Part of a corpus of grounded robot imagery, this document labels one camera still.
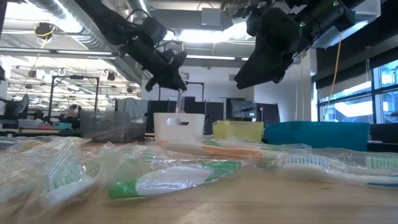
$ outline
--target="plastic wrapper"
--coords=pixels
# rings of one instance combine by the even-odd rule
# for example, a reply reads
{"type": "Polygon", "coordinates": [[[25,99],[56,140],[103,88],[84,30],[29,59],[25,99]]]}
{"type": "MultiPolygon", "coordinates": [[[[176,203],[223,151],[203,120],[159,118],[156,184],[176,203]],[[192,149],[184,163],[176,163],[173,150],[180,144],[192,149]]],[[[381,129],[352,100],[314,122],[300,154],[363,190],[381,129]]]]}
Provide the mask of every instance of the plastic wrapper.
{"type": "Polygon", "coordinates": [[[9,138],[9,137],[4,137],[4,136],[0,136],[0,147],[10,147],[13,146],[15,144],[17,144],[18,142],[20,142],[21,140],[16,139],[16,138],[9,138]]]}
{"type": "Polygon", "coordinates": [[[128,144],[113,157],[117,163],[104,170],[106,202],[151,197],[216,182],[248,164],[227,159],[199,159],[159,147],[128,144]]]}
{"type": "Polygon", "coordinates": [[[303,144],[274,146],[234,139],[153,140],[152,144],[197,156],[256,161],[260,167],[271,167],[303,179],[398,187],[398,154],[395,153],[312,149],[303,144]]]}
{"type": "Polygon", "coordinates": [[[19,223],[52,223],[57,211],[88,199],[102,182],[103,159],[113,152],[110,142],[98,147],[69,147],[39,176],[39,182],[19,215],[19,223]]]}
{"type": "Polygon", "coordinates": [[[28,151],[29,149],[32,149],[35,146],[39,146],[45,142],[43,141],[38,141],[38,140],[25,140],[25,141],[19,141],[15,143],[15,145],[10,146],[6,149],[6,153],[8,154],[16,154],[20,152],[25,152],[28,151]]]}
{"type": "Polygon", "coordinates": [[[80,138],[63,138],[33,147],[18,154],[0,157],[0,218],[8,220],[26,206],[44,182],[44,175],[55,174],[54,167],[79,145],[80,138]]]}

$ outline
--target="white plastic basket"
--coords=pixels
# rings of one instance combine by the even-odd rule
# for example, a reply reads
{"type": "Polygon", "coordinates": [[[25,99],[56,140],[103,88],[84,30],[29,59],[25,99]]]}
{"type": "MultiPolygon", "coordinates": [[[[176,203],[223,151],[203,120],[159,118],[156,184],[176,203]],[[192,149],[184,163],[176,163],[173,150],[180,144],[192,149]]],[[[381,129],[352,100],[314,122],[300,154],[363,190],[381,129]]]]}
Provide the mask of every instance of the white plastic basket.
{"type": "Polygon", "coordinates": [[[204,114],[154,113],[155,138],[194,140],[203,136],[204,114]]]}

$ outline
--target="teal plastic bin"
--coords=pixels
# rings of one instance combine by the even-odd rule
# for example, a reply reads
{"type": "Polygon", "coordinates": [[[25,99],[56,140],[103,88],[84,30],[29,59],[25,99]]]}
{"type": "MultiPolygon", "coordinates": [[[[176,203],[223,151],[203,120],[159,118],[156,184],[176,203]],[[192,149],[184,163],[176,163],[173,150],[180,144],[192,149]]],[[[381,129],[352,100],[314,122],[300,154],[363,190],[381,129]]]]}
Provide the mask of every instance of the teal plastic bin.
{"type": "Polygon", "coordinates": [[[369,123],[289,121],[266,126],[268,144],[307,144],[367,151],[369,123]]]}
{"type": "Polygon", "coordinates": [[[72,124],[71,123],[57,122],[57,123],[53,123],[52,126],[56,130],[72,130],[72,124]]]}

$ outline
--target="table surface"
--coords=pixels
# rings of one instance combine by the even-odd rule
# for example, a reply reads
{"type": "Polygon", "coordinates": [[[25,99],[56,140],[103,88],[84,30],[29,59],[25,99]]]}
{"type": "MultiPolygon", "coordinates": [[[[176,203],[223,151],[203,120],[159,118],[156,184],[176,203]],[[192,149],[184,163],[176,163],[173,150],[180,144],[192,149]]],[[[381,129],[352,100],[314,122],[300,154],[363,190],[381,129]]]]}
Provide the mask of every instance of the table surface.
{"type": "Polygon", "coordinates": [[[397,189],[294,180],[255,167],[160,197],[104,205],[100,195],[64,208],[57,223],[398,222],[397,189]]]}

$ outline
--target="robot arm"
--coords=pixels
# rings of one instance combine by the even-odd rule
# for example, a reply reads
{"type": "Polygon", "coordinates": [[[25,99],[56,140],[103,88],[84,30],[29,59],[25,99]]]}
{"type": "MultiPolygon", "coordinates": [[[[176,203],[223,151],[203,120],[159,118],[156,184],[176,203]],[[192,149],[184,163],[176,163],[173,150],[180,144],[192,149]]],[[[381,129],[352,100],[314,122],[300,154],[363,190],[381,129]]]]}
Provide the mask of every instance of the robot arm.
{"type": "MultiPolygon", "coordinates": [[[[279,83],[293,64],[293,58],[311,47],[328,29],[334,26],[343,31],[353,26],[352,9],[365,0],[284,0],[290,8],[306,5],[298,14],[286,14],[272,7],[274,1],[255,1],[234,15],[248,16],[247,33],[256,37],[254,52],[235,76],[239,89],[269,81],[279,83]]],[[[155,48],[167,33],[155,18],[147,14],[142,24],[134,24],[99,0],[75,2],[91,16],[110,43],[122,46],[121,56],[130,55],[143,70],[153,74],[147,91],[156,83],[173,90],[187,89],[178,72],[187,55],[155,48]]]]}
{"type": "Polygon", "coordinates": [[[256,37],[254,52],[235,76],[239,89],[279,83],[293,58],[328,29],[334,26],[343,31],[355,25],[352,9],[364,0],[285,0],[290,8],[307,5],[298,14],[286,14],[272,7],[272,2],[257,2],[234,15],[248,16],[247,32],[256,37]]]}
{"type": "Polygon", "coordinates": [[[155,18],[146,14],[142,24],[135,24],[108,9],[99,0],[75,2],[94,20],[111,44],[122,46],[122,57],[130,55],[142,65],[143,70],[153,74],[146,85],[147,91],[151,91],[156,83],[163,88],[187,90],[178,72],[187,55],[185,52],[176,55],[172,50],[160,52],[155,48],[167,33],[167,29],[155,18]]]}

